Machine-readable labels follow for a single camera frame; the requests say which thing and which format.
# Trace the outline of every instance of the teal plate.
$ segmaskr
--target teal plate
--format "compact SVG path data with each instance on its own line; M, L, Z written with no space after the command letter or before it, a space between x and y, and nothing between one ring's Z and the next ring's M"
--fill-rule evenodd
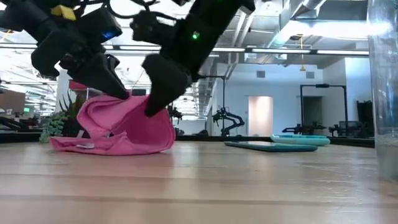
M244 149L252 149L263 152L313 152L318 146L304 146L297 144L280 144L274 142L224 142L226 146L240 147Z
M275 143L303 144L308 146L326 146L330 144L330 140L326 136L273 134L271 139Z

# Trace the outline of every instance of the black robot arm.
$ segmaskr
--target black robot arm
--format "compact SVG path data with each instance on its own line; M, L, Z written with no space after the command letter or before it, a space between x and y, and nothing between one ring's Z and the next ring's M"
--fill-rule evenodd
M180 124L180 120L182 120L182 113L177 110L176 107L167 106L167 111L169 112L170 118L177 118L177 124Z
M231 126L225 127L221 130L222 136L229 136L229 130L244 126L244 121L243 121L242 117L232 114L230 112L227 112L225 110L225 108L221 108L220 110L217 111L217 113L215 115L213 115L213 121L217 122L217 126L218 126L218 120L220 120L220 119L232 121L232 123L233 123Z
M161 46L159 54L147 55L142 64L152 82L146 115L153 116L201 78L200 67L238 9L255 10L253 0L196 0L186 18L170 26L157 18L174 18L149 10L157 1L131 1L145 11L122 16L113 11L110 0L0 0L7 5L0 27L25 30L37 40L32 64L43 76L58 76L54 65L60 63L75 81L126 99L128 93L114 71L119 61L105 54L101 44L122 34L114 17L133 19L134 40ZM186 2L173 1L180 6ZM89 4L102 7L82 16Z

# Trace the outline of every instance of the table surface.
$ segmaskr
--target table surface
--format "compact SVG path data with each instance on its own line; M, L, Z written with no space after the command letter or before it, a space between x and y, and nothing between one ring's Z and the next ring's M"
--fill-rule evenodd
M0 144L3 224L397 223L374 149L272 154L178 142L148 156Z

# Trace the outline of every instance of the doorway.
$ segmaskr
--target doorway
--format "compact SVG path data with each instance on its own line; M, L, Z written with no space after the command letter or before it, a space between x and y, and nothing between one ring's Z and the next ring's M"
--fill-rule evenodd
M322 124L322 97L321 96L304 96L303 97L303 117L304 125L312 126L314 123ZM315 132L322 134L322 130L315 130Z
M273 128L274 101L269 96L249 96L249 136L269 137Z

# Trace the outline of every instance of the pink towel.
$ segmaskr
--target pink towel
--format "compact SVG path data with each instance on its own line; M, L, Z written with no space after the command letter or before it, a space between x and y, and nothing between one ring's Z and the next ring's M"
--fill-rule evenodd
M152 154L172 147L174 128L166 109L148 118L144 115L148 96L119 100L97 96L81 107L78 122L91 139L53 137L58 151L109 156Z

